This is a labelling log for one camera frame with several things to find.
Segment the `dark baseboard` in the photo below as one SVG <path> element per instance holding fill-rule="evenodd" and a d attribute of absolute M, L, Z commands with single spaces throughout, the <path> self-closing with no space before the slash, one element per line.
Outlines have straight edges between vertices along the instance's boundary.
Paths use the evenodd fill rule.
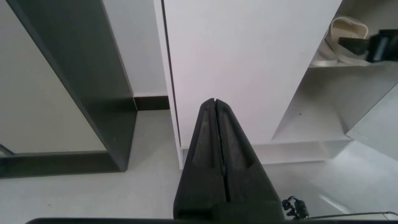
<path fill-rule="evenodd" d="M 106 151 L 21 154 L 0 158 L 0 179 L 103 172 L 120 172 Z"/>
<path fill-rule="evenodd" d="M 169 110 L 169 98 L 167 96 L 134 97 L 138 111 L 144 110 Z"/>

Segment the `white cabinet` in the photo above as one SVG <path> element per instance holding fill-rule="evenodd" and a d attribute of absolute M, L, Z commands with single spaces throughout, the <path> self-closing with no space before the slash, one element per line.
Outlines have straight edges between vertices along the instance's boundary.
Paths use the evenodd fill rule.
<path fill-rule="evenodd" d="M 252 144 L 271 140 L 339 4 L 165 1 L 181 147 L 209 98 L 232 107 Z"/>
<path fill-rule="evenodd" d="M 231 106 L 263 164 L 333 158 L 398 83 L 392 62 L 308 66 L 336 14 L 372 35 L 398 28 L 396 1 L 165 0 L 165 15 L 154 2 L 180 160 L 209 98 Z"/>

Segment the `floor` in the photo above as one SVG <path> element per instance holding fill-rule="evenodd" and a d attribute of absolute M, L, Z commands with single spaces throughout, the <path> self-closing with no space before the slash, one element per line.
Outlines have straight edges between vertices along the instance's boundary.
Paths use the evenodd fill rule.
<path fill-rule="evenodd" d="M 0 180 L 2 223 L 37 217 L 172 218 L 181 176 L 170 111 L 140 111 L 126 173 Z M 398 212 L 398 162 L 353 142 L 334 160 L 264 166 L 311 216 Z"/>
<path fill-rule="evenodd" d="M 1 223 L 37 217 L 172 218 L 181 170 L 170 111 L 138 112 L 126 173 L 0 180 Z"/>

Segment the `white cabinet door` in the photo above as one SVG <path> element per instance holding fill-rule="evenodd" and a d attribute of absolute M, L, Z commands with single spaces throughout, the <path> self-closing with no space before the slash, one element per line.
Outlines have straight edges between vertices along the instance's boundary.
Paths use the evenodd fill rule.
<path fill-rule="evenodd" d="M 16 154 L 104 151 L 5 0 L 0 28 L 0 144 Z"/>
<path fill-rule="evenodd" d="M 398 85 L 356 123 L 347 135 L 398 160 Z"/>
<path fill-rule="evenodd" d="M 181 147 L 209 98 L 271 140 L 340 2 L 165 0 Z"/>

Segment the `black cable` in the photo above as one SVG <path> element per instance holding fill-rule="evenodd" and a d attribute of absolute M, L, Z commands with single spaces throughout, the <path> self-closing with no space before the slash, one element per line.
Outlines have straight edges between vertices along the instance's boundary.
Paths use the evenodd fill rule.
<path fill-rule="evenodd" d="M 288 199 L 282 201 L 282 206 L 285 211 L 290 210 L 286 213 L 288 217 L 294 216 L 294 220 L 299 220 L 303 218 L 308 218 L 310 214 L 308 213 L 307 206 L 305 206 L 305 202 L 303 200 L 299 200 L 295 196 L 290 196 Z"/>

